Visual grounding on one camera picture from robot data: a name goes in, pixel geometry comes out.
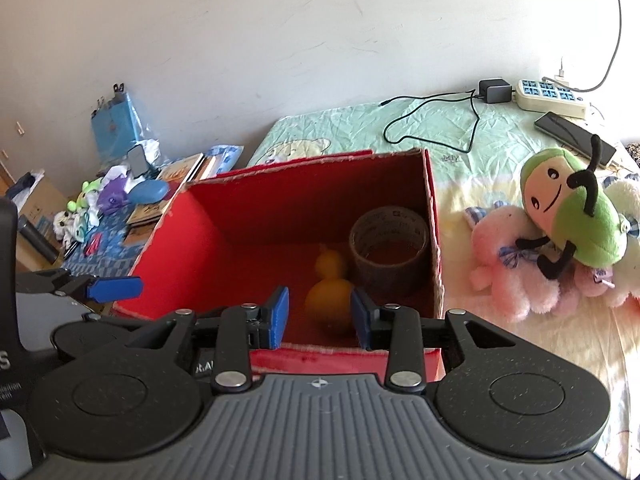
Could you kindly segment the orange calabash gourd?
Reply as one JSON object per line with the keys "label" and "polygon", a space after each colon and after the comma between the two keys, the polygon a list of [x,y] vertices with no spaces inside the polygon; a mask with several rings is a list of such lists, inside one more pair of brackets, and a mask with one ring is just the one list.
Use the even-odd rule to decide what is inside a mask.
{"label": "orange calabash gourd", "polygon": [[346,261],[337,250],[322,246],[314,270],[319,281],[307,292],[305,313],[322,330],[344,334],[352,327],[350,296],[354,288],[347,279]]}

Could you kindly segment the printed packing tape roll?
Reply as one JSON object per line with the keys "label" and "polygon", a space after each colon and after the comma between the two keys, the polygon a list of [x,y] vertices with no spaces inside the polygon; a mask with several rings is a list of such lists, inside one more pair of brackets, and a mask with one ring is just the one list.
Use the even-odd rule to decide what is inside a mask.
{"label": "printed packing tape roll", "polygon": [[376,294],[408,296],[416,292],[430,247],[425,220],[401,206],[366,212],[349,234],[361,284]]}

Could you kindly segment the blue checkered cloth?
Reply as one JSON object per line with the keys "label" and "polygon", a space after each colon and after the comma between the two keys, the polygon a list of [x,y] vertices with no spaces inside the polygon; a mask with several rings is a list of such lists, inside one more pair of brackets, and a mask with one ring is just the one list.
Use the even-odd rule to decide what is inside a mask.
{"label": "blue checkered cloth", "polygon": [[[233,169],[242,151],[241,145],[215,145],[204,153],[224,158],[214,177]],[[133,210],[134,205],[129,202],[114,214],[101,214],[100,225],[88,234],[84,244],[76,243],[70,248],[62,267],[75,275],[92,274],[101,278],[127,275],[144,245],[144,242],[129,247],[122,244],[126,222]]]}

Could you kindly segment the green white small toys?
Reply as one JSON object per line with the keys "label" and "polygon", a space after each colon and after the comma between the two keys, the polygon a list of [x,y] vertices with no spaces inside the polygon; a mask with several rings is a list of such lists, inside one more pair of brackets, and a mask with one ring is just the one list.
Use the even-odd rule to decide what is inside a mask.
{"label": "green white small toys", "polygon": [[54,216],[53,232],[65,250],[75,243],[84,244],[88,234],[100,225],[101,182],[101,179],[84,182],[76,200],[70,200],[66,209]]}

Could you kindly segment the stack of books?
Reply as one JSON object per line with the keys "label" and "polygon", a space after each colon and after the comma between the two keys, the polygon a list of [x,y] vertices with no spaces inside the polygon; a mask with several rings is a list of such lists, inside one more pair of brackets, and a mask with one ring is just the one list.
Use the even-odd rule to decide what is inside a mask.
{"label": "stack of books", "polygon": [[154,180],[145,180],[131,189],[128,198],[134,210],[126,222],[122,244],[141,244],[169,208],[175,195],[188,183],[213,177],[224,158],[203,153],[171,162]]}

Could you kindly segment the large red cardboard box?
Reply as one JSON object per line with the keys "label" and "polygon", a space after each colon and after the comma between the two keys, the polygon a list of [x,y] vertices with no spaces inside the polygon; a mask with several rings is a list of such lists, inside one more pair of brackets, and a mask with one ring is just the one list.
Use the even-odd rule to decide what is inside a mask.
{"label": "large red cardboard box", "polygon": [[179,191],[157,223],[132,274],[139,297],[115,304],[117,315],[155,320],[181,308],[206,313],[260,304],[288,289],[281,347],[256,351],[256,372],[382,373],[386,356],[364,351],[353,330],[311,318],[304,301],[318,280],[322,248],[349,258],[349,233],[368,211],[401,206],[420,214],[428,243],[418,290],[390,295],[429,318],[444,310],[436,200],[430,155],[423,150],[368,151],[254,166],[196,181]]}

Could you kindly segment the purple toy figure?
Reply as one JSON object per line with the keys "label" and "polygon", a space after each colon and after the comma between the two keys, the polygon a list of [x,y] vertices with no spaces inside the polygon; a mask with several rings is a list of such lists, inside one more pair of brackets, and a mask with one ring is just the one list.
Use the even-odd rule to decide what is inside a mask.
{"label": "purple toy figure", "polygon": [[128,190],[131,183],[131,179],[126,176],[104,177],[98,195],[99,212],[108,216],[124,208],[129,203]]}

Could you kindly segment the blue glasses case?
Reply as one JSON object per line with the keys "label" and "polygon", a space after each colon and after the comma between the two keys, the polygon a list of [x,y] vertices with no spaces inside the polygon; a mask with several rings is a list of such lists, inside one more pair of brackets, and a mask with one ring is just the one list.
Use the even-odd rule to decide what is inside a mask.
{"label": "blue glasses case", "polygon": [[135,205],[156,204],[164,200],[169,191],[169,183],[164,180],[145,180],[128,192],[128,200]]}

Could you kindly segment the small square mirror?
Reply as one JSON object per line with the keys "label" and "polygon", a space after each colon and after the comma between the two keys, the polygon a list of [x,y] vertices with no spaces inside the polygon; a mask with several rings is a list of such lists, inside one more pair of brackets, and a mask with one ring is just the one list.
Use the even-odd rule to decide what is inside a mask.
{"label": "small square mirror", "polygon": [[145,177],[150,171],[150,164],[146,160],[142,144],[136,144],[127,152],[126,159],[131,177],[134,179]]}

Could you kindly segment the pink plush toy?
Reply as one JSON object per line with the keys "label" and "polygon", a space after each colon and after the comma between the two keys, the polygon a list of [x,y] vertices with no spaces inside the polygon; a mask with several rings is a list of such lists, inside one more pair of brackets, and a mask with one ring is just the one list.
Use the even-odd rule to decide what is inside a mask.
{"label": "pink plush toy", "polygon": [[464,218],[472,230],[472,252],[480,263],[470,273],[472,289],[488,288],[494,308],[509,322],[521,322],[529,313],[571,314],[583,296],[602,296],[614,287],[612,269],[579,262],[572,262],[556,280],[545,278],[537,258],[558,252],[550,245],[516,246],[519,238],[541,236],[521,207],[503,202],[488,209],[469,207]]}

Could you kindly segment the blue plastic document bag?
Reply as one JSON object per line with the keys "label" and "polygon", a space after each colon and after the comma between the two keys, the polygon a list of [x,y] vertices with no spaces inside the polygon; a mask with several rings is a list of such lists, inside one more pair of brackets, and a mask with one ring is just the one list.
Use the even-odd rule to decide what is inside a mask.
{"label": "blue plastic document bag", "polygon": [[96,101],[91,128],[100,162],[106,165],[125,157],[143,140],[144,129],[123,82],[113,84],[113,97]]}

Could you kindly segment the green bean plush toy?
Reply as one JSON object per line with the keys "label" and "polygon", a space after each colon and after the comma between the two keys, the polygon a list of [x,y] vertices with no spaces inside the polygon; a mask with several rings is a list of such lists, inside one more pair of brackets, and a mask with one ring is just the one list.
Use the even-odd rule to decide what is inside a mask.
{"label": "green bean plush toy", "polygon": [[587,165],[565,148],[546,148],[526,160],[521,170],[522,203],[542,237],[519,238],[516,246],[535,249],[549,243],[556,260],[537,258],[545,278],[556,280],[577,261],[604,269],[620,262],[627,250],[629,221],[618,212],[597,180],[602,142],[592,137]]}

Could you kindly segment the black charger adapter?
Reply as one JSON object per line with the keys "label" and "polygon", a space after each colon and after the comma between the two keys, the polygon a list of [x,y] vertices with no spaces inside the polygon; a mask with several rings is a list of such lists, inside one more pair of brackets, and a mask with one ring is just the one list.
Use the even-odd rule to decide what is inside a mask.
{"label": "black charger adapter", "polygon": [[501,104],[512,101],[512,84],[501,78],[481,80],[478,83],[478,91],[486,104]]}

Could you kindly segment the white power strip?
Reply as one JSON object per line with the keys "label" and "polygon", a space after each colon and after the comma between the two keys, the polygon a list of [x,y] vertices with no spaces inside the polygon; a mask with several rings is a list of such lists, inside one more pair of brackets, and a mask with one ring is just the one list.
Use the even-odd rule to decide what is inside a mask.
{"label": "white power strip", "polygon": [[515,87],[515,102],[528,112],[552,112],[577,119],[586,117],[586,102],[572,90],[552,82],[521,79]]}

